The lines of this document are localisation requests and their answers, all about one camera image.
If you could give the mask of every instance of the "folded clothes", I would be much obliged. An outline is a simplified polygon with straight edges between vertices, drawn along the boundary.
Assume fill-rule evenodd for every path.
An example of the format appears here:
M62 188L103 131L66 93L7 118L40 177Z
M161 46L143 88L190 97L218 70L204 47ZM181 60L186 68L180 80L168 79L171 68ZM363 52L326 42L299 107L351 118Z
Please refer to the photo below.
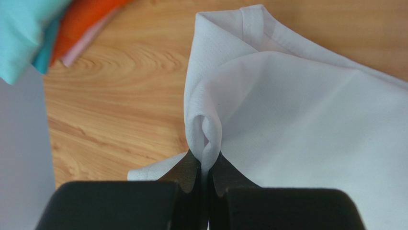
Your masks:
M75 0L61 21L51 63L62 57L95 23L130 0Z
M0 77L14 84L32 62L44 30L71 0L0 1Z
M104 26L116 15L119 9L113 9L109 14L100 19L96 24L89 28L84 35L74 44L66 54L61 57L61 62L66 67L71 66L88 45L96 38Z
M335 188L369 230L408 229L408 83L293 32L261 6L197 14L184 90L190 150L262 187ZM183 155L129 180L155 180Z
M32 62L32 65L42 74L47 74L55 40L57 39L59 24L65 12L65 10L62 11L44 31L43 45Z

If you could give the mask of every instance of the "wooden surface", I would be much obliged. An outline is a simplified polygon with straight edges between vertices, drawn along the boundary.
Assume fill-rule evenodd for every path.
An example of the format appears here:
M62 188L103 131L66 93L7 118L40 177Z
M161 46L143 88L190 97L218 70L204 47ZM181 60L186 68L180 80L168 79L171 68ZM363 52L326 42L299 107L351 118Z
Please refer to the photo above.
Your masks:
M195 14L259 3L300 35L408 81L407 0L136 0L71 68L57 63L44 79L57 186L126 180L186 151Z

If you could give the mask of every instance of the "white sheet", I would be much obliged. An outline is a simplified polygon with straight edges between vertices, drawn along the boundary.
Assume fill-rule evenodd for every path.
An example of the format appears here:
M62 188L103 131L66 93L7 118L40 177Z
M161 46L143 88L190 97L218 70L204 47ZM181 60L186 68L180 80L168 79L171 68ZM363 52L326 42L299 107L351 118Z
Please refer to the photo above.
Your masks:
M367 229L408 229L408 83L301 37L261 5L197 14L184 121L204 174L221 150L262 187L337 188ZM158 179L181 157L128 179Z

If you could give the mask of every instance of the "turquoise cloth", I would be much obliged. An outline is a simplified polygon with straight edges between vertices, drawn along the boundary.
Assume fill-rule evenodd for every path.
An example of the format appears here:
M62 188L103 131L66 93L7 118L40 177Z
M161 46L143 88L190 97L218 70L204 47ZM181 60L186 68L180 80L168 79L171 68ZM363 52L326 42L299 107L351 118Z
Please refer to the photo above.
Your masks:
M57 39L60 21L65 12L66 11L62 11L53 21L51 21L50 25L48 25L44 31L43 45L32 62L32 65L42 74L47 74L55 40Z
M0 77L14 84L32 62L44 30L71 0L0 0Z

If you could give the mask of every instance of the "pink cloth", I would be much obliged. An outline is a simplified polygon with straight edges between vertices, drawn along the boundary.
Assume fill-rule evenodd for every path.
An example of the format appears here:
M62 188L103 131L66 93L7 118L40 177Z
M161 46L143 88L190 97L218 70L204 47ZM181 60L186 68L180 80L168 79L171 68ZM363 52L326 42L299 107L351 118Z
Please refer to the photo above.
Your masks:
M100 19L91 28L89 28L84 35L75 43L73 47L69 49L61 57L61 62L66 67L70 67L75 60L82 54L82 52L88 47L88 45L96 38L99 32L104 28L104 26L118 13L119 9L113 9L109 14Z

